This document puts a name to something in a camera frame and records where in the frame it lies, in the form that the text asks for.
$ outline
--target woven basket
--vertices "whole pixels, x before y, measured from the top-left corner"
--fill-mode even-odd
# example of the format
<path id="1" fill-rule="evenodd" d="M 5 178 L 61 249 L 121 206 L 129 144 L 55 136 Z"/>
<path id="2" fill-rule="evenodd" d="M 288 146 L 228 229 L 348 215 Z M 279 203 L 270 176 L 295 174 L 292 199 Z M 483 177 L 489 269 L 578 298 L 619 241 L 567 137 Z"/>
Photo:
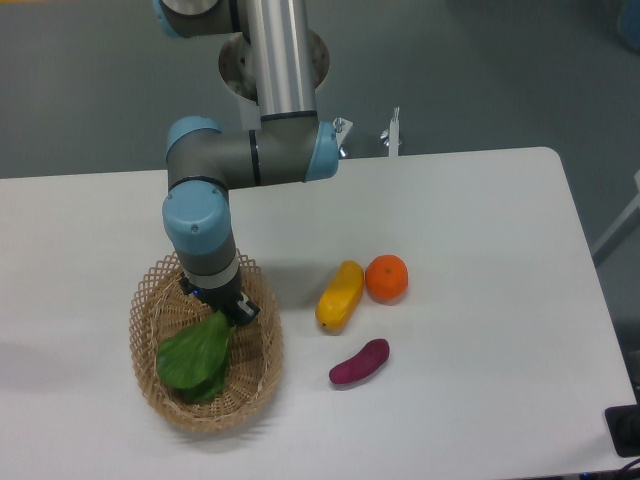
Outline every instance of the woven basket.
<path id="1" fill-rule="evenodd" d="M 156 373 L 158 344 L 211 314 L 208 306 L 182 293 L 175 253 L 149 270 L 133 297 L 129 335 L 138 385 L 149 405 L 179 427 L 215 432 L 237 425 L 267 402 L 280 379 L 283 343 L 275 297 L 255 261 L 239 259 L 243 290 L 261 312 L 235 329 L 225 388 L 209 403 L 184 403 Z"/>

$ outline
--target gray floor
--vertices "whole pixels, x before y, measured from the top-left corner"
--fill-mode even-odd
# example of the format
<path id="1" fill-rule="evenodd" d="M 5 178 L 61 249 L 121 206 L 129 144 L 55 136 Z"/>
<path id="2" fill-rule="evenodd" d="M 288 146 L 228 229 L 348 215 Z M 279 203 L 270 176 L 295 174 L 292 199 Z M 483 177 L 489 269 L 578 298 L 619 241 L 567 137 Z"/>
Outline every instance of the gray floor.
<path id="1" fill-rule="evenodd" d="M 635 195 L 640 55 L 616 0 L 308 0 L 331 70 L 320 115 L 356 123 L 354 156 L 402 108 L 405 153 L 545 145 L 593 242 Z M 185 115 L 241 130 L 224 37 L 176 41 L 150 0 L 0 5 L 0 177 L 163 168 Z M 640 232 L 599 271 L 624 349 L 640 348 Z"/>

